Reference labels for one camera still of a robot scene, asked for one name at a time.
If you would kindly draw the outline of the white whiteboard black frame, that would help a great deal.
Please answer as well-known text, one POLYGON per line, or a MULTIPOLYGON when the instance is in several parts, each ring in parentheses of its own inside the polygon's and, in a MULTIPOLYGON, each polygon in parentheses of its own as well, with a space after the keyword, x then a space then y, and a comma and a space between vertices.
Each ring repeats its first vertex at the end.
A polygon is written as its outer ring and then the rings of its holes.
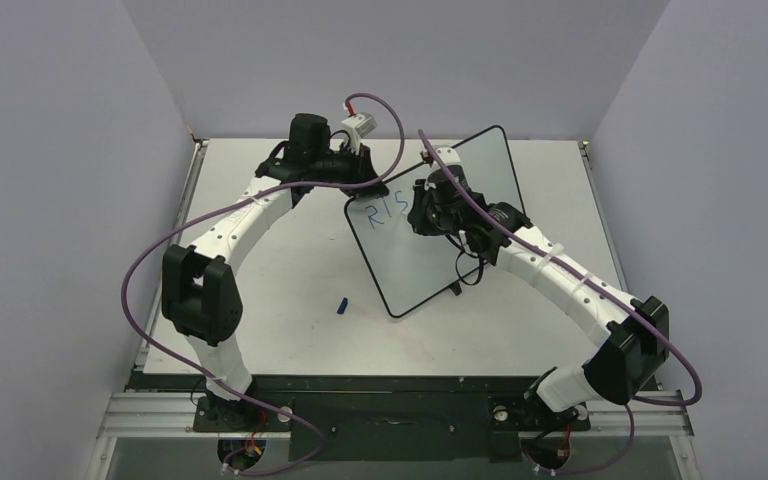
MULTIPOLYGON (((522 196, 504 129, 489 127, 454 147, 462 166, 455 176, 491 216, 510 230, 526 224, 522 196)), ((388 195, 352 199, 345 215, 388 314, 400 318, 446 289, 461 291, 465 277, 481 278, 490 251, 503 243, 442 174, 417 163, 386 181, 388 195), (438 189, 453 233, 420 236, 407 220, 412 186, 426 180, 438 189)))

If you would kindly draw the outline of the blue marker cap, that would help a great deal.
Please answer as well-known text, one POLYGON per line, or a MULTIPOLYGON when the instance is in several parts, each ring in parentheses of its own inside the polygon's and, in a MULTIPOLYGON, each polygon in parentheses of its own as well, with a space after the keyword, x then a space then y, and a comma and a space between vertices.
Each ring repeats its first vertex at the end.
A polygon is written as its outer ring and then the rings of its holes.
POLYGON ((343 314, 345 313, 345 311, 346 311, 347 307, 348 307, 348 303, 349 303, 348 299, 347 299, 346 297, 344 297, 344 298, 341 300, 341 302, 340 302, 340 304, 339 304, 339 306, 338 306, 338 308, 337 308, 337 311, 336 311, 336 313, 337 313, 338 315, 343 315, 343 314))

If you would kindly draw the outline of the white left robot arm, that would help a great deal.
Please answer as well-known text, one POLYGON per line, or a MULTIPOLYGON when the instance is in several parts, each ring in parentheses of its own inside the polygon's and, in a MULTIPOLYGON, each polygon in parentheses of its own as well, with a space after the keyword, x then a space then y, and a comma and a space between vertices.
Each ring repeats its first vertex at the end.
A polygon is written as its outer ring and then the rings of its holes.
POLYGON ((258 165, 241 198, 246 206, 224 215, 187 246, 171 245, 162 259, 161 313, 184 335, 206 370, 207 410, 232 429, 251 427, 258 402, 246 392, 254 380, 235 332, 244 311, 235 272, 269 228, 311 191, 315 182, 339 183, 349 197, 385 195, 362 138, 376 127, 369 113, 342 121, 338 148, 325 118, 297 114, 288 139, 258 165))

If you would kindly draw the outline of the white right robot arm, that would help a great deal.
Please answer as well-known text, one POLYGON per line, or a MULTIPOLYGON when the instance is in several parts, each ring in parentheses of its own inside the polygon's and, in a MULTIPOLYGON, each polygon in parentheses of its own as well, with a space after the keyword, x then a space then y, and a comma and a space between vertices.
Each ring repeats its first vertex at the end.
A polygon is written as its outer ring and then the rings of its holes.
POLYGON ((625 405, 669 353, 668 310, 656 297, 641 301, 603 282, 551 242, 526 214, 488 203, 469 188, 461 167, 447 178, 435 169, 414 182, 408 214, 420 236, 445 236, 466 253, 519 277, 558 307, 596 346, 581 365, 553 367, 530 387, 526 418, 548 427, 565 410, 603 399, 625 405))

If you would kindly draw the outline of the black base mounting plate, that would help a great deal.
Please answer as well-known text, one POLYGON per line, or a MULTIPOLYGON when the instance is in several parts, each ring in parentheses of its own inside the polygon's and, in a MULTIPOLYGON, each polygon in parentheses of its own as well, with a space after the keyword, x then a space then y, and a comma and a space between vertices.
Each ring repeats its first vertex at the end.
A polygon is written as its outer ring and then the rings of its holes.
POLYGON ((289 442, 288 458, 319 461, 513 462, 524 453, 555 465, 569 434, 591 428, 580 403, 560 413, 539 405, 532 376, 258 375, 237 406, 207 390, 203 376, 134 372, 129 391, 185 393, 191 430, 216 434, 217 455, 235 469, 265 463, 268 435, 289 442))

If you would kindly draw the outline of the aluminium frame rail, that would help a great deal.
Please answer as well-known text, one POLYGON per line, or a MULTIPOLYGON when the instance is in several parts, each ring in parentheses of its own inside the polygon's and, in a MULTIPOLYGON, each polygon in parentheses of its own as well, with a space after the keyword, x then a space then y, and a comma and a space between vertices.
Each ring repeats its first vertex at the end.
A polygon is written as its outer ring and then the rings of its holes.
MULTIPOLYGON (((201 396, 187 393, 115 393, 108 402, 98 435, 109 438, 241 438, 248 432, 230 432, 198 424, 204 415, 193 404, 201 396)), ((637 437, 694 435, 687 411, 638 401, 629 404, 637 437)), ((606 401, 586 404, 588 416, 577 432, 584 436, 623 437, 629 431, 624 408, 606 401)))

